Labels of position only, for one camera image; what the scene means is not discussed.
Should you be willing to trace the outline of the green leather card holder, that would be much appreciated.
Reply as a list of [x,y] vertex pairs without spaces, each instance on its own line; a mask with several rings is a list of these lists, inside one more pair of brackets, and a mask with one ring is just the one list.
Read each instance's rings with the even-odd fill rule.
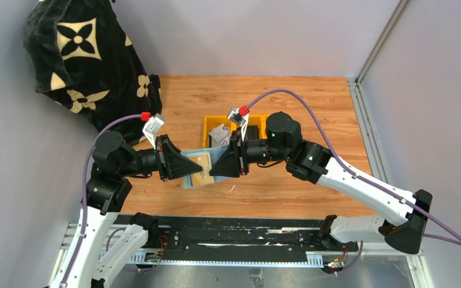
[[197,188],[229,180],[230,177],[211,176],[209,174],[212,165],[224,154],[226,149],[227,146],[219,146],[182,151],[181,155],[183,157],[195,162],[202,168],[201,172],[192,173],[182,178],[183,188]]

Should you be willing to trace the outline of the gold credit card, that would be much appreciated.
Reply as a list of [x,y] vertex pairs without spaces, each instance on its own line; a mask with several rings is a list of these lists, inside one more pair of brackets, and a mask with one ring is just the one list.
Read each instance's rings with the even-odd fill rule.
[[202,168],[200,172],[190,175],[192,187],[201,187],[215,183],[215,178],[209,174],[212,169],[211,154],[209,152],[189,155],[188,159],[200,165]]

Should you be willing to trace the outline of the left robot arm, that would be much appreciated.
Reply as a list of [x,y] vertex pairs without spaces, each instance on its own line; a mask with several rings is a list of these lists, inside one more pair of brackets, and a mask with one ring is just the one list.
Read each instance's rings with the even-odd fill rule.
[[121,133],[108,131],[95,141],[90,180],[84,180],[82,208],[67,256],[50,287],[110,287],[132,255],[142,247],[168,247],[157,217],[141,212],[132,216],[120,238],[107,250],[104,241],[131,191],[129,176],[158,172],[164,181],[203,168],[181,155],[167,135],[154,149],[136,151]]

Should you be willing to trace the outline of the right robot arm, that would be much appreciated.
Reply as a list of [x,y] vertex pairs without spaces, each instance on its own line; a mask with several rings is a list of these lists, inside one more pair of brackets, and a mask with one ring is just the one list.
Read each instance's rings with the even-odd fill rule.
[[329,215],[318,230],[316,243],[335,249],[349,242],[384,242],[406,254],[417,254],[433,196],[388,185],[356,169],[326,147],[304,140],[301,125],[284,112],[267,117],[266,139],[246,140],[234,131],[211,176],[239,178],[251,164],[283,161],[293,177],[339,191],[373,209],[367,217]]

